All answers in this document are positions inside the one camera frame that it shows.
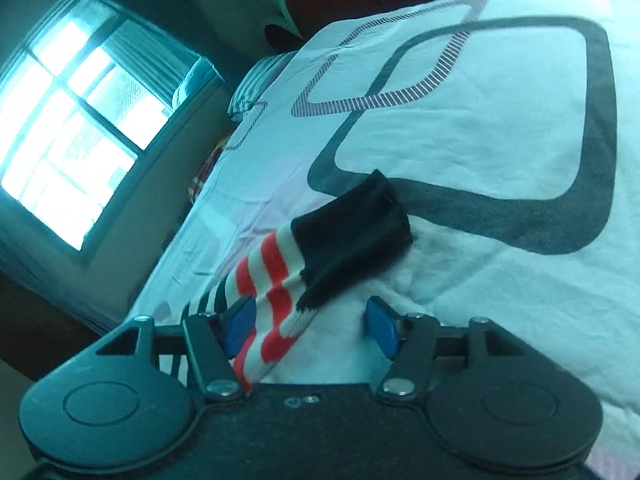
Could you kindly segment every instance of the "silver rivet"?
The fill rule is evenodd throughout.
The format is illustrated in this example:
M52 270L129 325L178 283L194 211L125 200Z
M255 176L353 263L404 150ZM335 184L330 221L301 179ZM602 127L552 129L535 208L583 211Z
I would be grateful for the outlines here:
M302 399L300 397L287 397L287 399L284 399L284 405L287 408L299 408L302 406Z
M235 381L227 381L224 379L215 380L207 385L207 391L215 396L229 397L234 393L237 393L240 389L240 384Z
M388 394L405 396L415 390L415 384L409 379L393 378L385 381L382 390Z

